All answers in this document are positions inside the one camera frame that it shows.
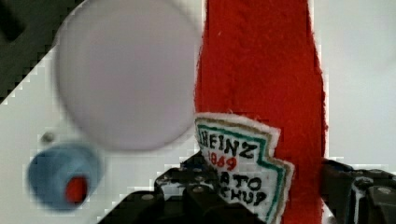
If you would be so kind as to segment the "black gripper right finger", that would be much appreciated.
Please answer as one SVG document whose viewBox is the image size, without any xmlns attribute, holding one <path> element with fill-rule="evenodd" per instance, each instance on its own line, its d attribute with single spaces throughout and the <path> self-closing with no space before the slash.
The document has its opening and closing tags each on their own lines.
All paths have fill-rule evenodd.
<svg viewBox="0 0 396 224">
<path fill-rule="evenodd" d="M 337 224 L 396 224 L 395 175 L 324 159 L 320 195 Z"/>
</svg>

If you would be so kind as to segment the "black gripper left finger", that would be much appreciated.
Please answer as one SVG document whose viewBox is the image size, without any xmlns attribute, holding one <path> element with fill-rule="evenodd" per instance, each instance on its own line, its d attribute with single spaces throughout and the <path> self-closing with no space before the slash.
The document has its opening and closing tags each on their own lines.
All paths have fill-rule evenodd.
<svg viewBox="0 0 396 224">
<path fill-rule="evenodd" d="M 241 203 L 219 196 L 219 179 L 198 152 L 126 196 L 98 224 L 265 224 Z"/>
</svg>

